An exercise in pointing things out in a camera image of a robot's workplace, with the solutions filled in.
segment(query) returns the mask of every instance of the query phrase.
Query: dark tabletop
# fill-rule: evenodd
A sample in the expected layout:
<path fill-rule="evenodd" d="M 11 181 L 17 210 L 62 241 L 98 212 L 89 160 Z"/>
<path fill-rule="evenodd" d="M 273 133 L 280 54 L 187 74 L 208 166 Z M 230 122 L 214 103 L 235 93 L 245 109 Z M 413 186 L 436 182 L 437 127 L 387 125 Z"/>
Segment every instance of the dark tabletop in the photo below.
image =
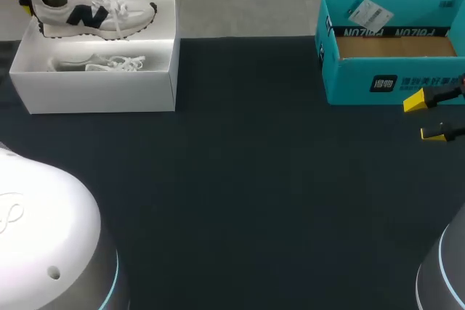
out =
<path fill-rule="evenodd" d="M 465 109 L 329 106 L 314 46 L 183 40 L 175 113 L 29 115 L 5 76 L 0 142 L 90 189 L 133 310 L 414 310 L 465 201 L 465 139 L 419 129 Z"/>

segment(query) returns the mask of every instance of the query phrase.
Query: white sneaker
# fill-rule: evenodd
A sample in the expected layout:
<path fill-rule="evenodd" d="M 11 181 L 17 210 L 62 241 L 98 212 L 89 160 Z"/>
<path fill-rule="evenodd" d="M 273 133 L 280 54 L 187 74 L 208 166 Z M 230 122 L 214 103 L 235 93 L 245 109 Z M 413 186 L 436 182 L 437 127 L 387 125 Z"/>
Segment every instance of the white sneaker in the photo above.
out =
<path fill-rule="evenodd" d="M 80 62 L 49 60 L 49 72 L 137 72 L 142 69 L 145 56 L 130 58 L 112 56 L 104 58 L 93 54 L 89 59 Z"/>
<path fill-rule="evenodd" d="M 92 34 L 123 39 L 146 28 L 157 12 L 141 0 L 32 0 L 41 32 L 46 37 Z"/>

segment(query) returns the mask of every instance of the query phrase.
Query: cardboard box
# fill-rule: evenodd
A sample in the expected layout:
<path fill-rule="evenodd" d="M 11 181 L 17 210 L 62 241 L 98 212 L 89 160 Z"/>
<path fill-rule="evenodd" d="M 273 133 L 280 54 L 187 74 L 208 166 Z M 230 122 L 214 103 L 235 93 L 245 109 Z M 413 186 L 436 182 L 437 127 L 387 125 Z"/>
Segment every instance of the cardboard box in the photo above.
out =
<path fill-rule="evenodd" d="M 378 33 L 349 20 L 362 1 L 321 1 L 315 44 L 330 104 L 401 105 L 465 73 L 464 0 L 371 0 L 394 14 Z"/>
<path fill-rule="evenodd" d="M 174 111 L 179 37 L 175 0 L 157 4 L 153 23 L 128 40 L 96 36 L 44 38 L 33 18 L 10 69 L 15 88 L 31 114 Z M 48 72 L 48 61 L 145 56 L 138 72 Z"/>

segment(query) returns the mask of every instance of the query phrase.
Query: white shoelace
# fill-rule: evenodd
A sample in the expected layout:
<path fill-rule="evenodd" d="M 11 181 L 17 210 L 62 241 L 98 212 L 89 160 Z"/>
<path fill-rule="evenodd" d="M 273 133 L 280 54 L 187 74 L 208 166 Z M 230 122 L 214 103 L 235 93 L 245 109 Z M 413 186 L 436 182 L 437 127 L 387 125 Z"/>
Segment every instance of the white shoelace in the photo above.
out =
<path fill-rule="evenodd" d="M 119 20 L 128 14 L 127 5 L 124 0 L 96 0 L 92 2 L 97 8 L 103 6 L 110 10 L 111 15 L 115 21 L 116 33 L 120 39 L 123 39 L 123 34 L 119 27 Z"/>
<path fill-rule="evenodd" d="M 145 61 L 145 56 L 128 58 L 123 56 L 112 56 L 108 59 L 108 67 L 114 70 L 122 70 L 125 72 L 137 72 L 142 69 L 142 63 Z"/>

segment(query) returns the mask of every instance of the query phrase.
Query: black n logo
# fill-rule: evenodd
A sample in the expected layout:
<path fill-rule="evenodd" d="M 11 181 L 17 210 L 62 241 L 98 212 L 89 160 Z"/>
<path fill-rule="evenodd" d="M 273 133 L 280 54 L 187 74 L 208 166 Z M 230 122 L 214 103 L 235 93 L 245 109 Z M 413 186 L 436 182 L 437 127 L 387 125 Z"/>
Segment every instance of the black n logo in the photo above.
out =
<path fill-rule="evenodd" d="M 108 11 L 104 7 L 99 7 L 95 16 L 92 16 L 92 8 L 89 5 L 76 5 L 66 23 L 78 25 L 82 21 L 86 27 L 100 28 L 107 16 Z"/>

